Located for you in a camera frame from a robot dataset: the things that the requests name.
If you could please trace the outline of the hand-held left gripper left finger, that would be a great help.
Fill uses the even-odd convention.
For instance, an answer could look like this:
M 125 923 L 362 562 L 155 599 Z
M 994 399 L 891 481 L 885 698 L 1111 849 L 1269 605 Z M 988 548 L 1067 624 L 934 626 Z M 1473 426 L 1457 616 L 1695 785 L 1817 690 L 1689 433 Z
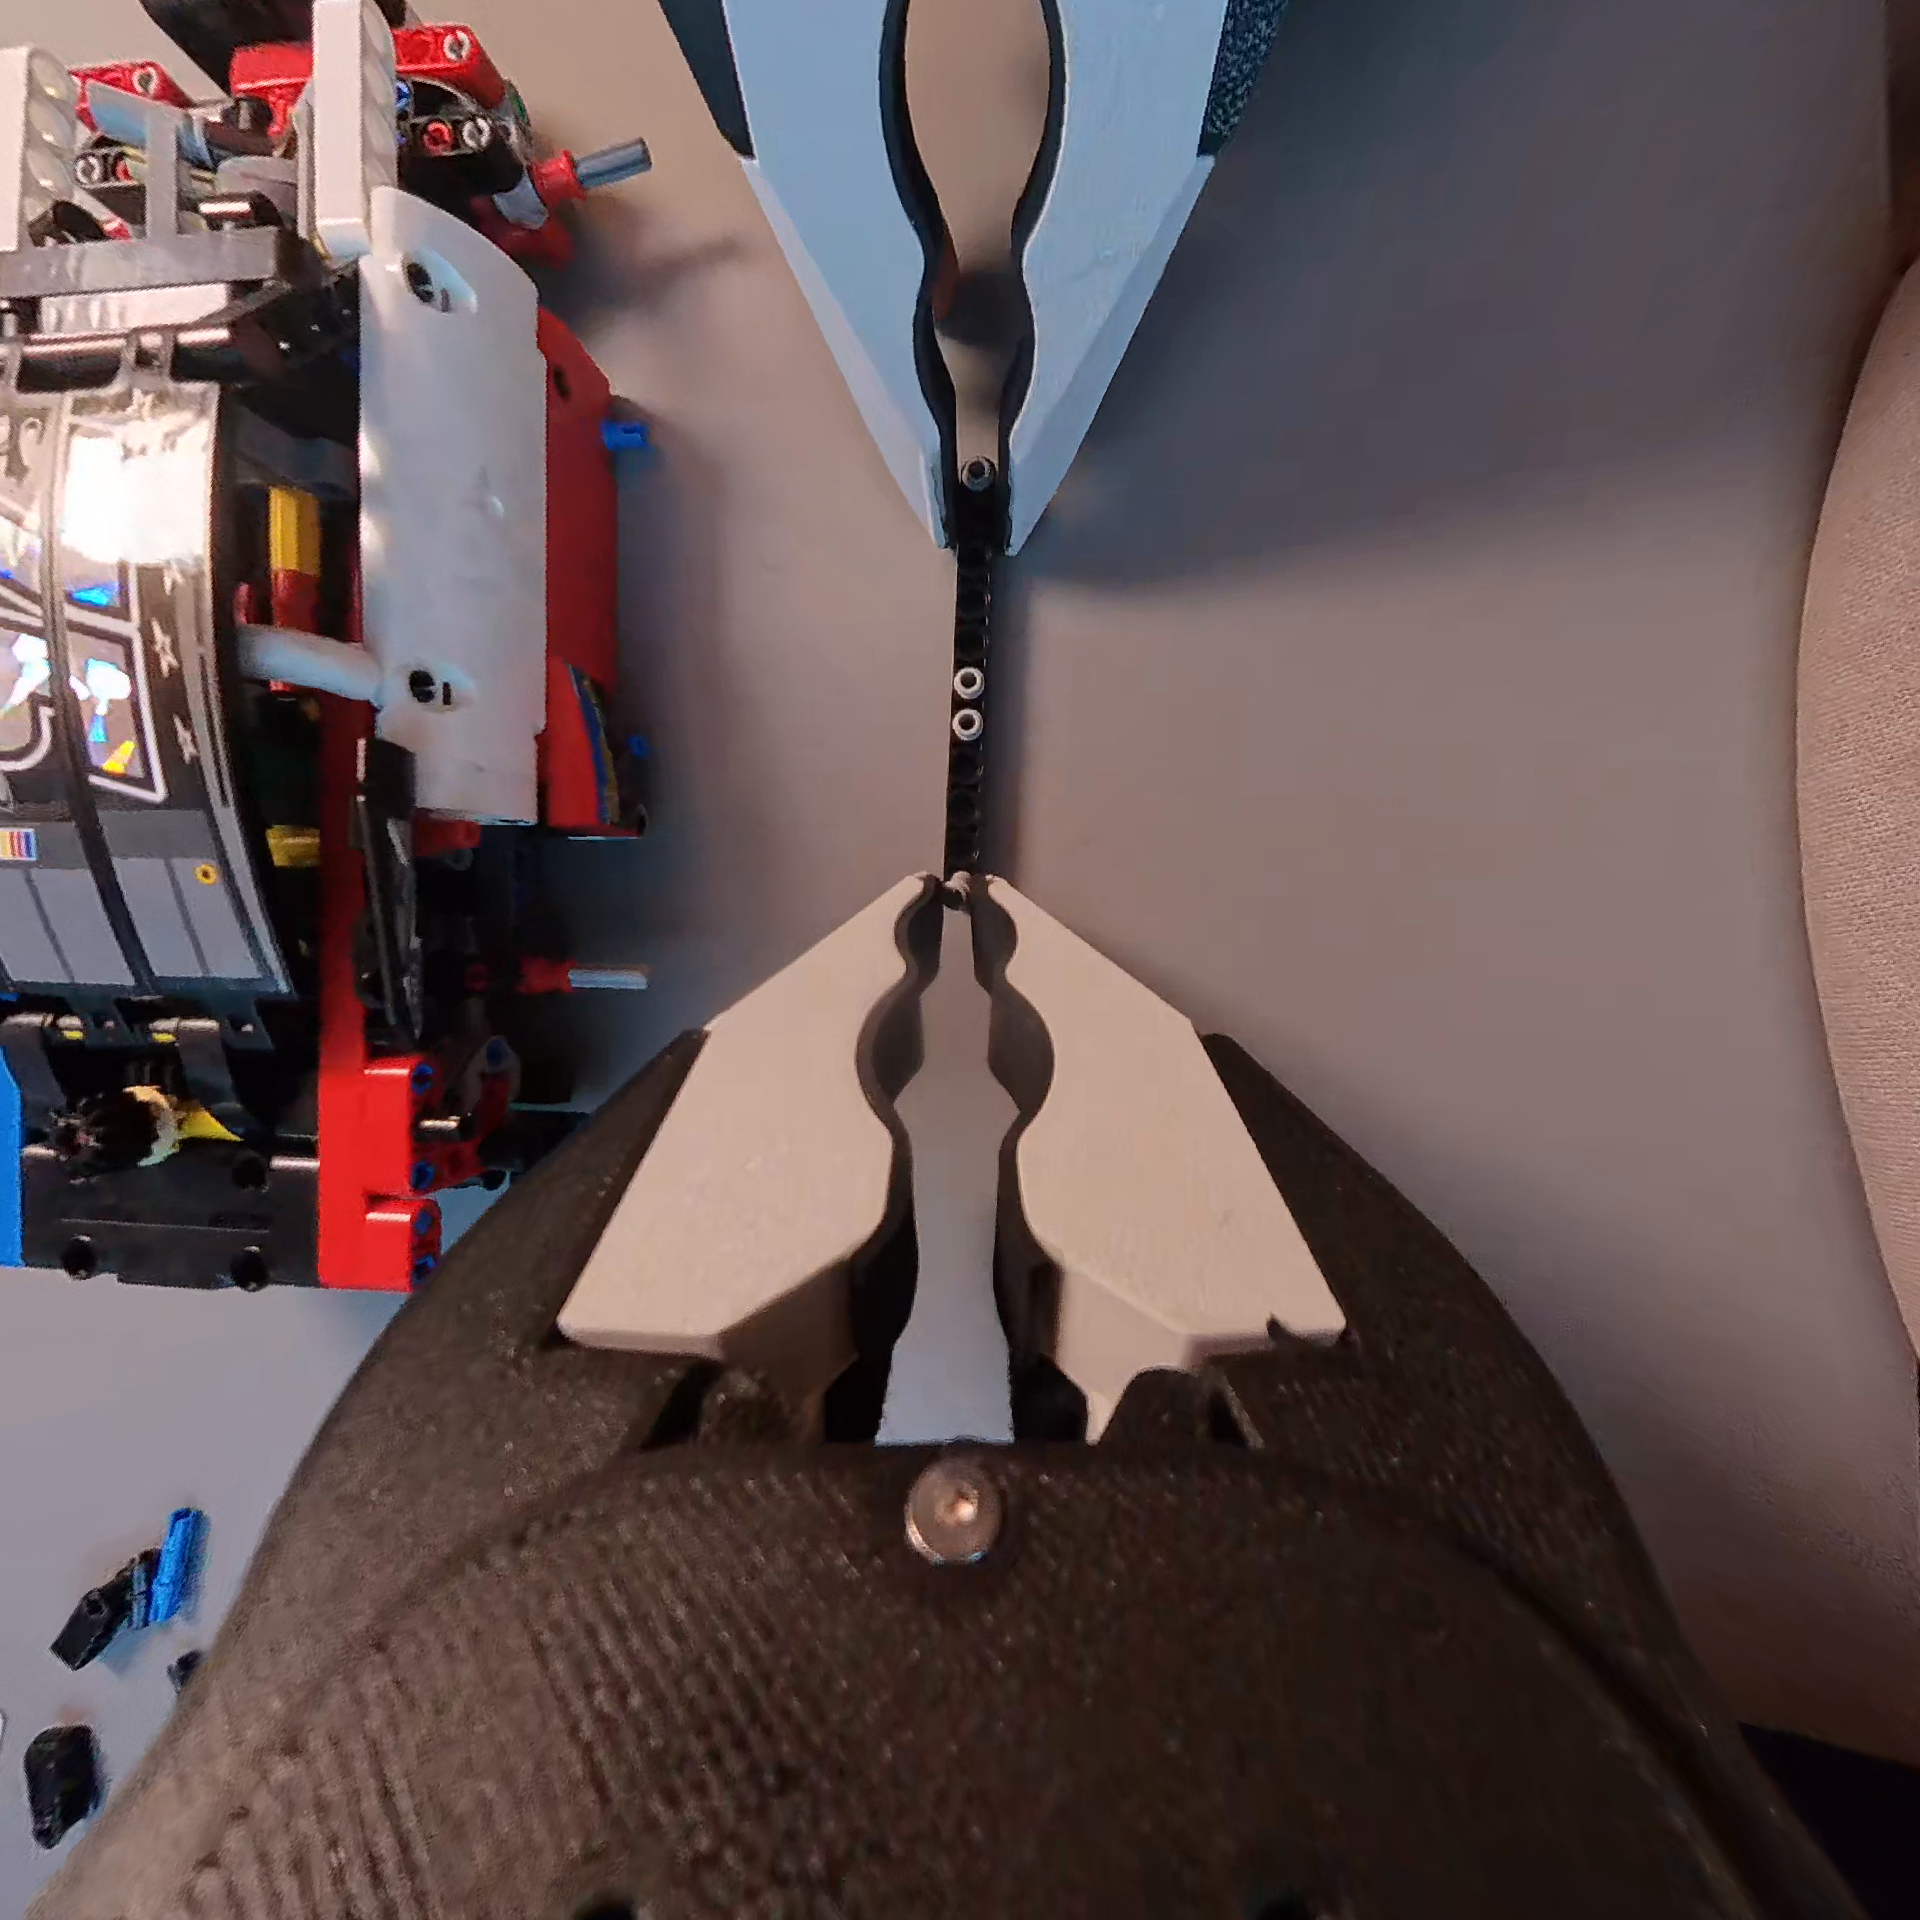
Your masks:
M 761 1373 L 828 1441 L 877 1435 L 918 1283 L 899 1097 L 945 913 L 909 876 L 709 1023 L 561 1309 L 566 1339 Z

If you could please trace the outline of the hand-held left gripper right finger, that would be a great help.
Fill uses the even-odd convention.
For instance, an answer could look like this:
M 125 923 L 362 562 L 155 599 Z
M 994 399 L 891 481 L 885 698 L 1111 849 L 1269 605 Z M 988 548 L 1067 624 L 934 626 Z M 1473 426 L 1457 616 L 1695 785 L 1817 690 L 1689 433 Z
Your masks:
M 999 1147 L 1014 1439 L 1095 1443 L 1146 1373 L 1349 1319 L 1193 1023 L 1009 881 L 966 885 Z

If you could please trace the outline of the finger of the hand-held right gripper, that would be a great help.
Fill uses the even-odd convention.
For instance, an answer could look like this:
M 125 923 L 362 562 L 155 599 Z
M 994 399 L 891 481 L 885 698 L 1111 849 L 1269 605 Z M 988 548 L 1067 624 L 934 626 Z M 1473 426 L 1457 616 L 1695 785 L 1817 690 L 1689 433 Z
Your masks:
M 954 543 L 954 384 L 930 296 L 945 220 L 906 107 L 906 4 L 724 3 L 743 161 L 907 508 Z
M 1045 3 L 1047 107 L 1014 209 L 1022 319 L 999 404 L 1009 537 L 1034 537 L 1183 232 L 1211 157 L 1225 3 Z

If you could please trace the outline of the long black lego beam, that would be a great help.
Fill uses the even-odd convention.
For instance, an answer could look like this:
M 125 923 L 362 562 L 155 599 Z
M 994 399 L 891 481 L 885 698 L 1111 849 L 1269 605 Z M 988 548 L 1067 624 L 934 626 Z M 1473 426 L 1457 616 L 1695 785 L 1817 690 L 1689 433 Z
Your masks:
M 993 616 L 1009 529 L 997 465 L 986 455 L 959 461 L 948 506 L 954 621 L 942 873 L 956 883 L 977 869 L 986 818 Z

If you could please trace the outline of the lego race car model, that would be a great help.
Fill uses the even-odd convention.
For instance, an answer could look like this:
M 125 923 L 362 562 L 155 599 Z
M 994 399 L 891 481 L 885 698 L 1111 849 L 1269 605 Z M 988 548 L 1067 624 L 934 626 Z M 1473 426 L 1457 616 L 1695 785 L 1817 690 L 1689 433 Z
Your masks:
M 415 1289 L 580 1124 L 557 841 L 645 827 L 566 204 L 459 20 L 5 51 L 5 1266 Z

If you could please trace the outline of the blue lego pin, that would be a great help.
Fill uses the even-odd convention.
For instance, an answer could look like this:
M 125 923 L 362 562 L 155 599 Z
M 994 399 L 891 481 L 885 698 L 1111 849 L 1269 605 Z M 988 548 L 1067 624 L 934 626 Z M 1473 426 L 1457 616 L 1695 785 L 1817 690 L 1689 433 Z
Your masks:
M 179 1506 L 161 1544 L 127 1562 L 127 1629 L 166 1625 L 194 1609 L 206 1535 L 209 1516 L 194 1504 Z

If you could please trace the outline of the black lego connector piece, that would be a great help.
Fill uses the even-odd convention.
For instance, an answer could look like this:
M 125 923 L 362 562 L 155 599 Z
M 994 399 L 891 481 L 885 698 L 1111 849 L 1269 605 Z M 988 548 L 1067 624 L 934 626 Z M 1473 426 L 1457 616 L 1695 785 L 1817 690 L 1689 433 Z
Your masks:
M 91 1727 L 60 1722 L 39 1730 L 22 1754 L 22 1785 L 33 1842 L 53 1852 L 103 1799 L 101 1746 Z
M 124 1633 L 149 1623 L 157 1563 L 161 1552 L 155 1547 L 135 1552 L 103 1585 L 82 1594 L 51 1645 L 60 1666 L 79 1672 L 97 1661 Z

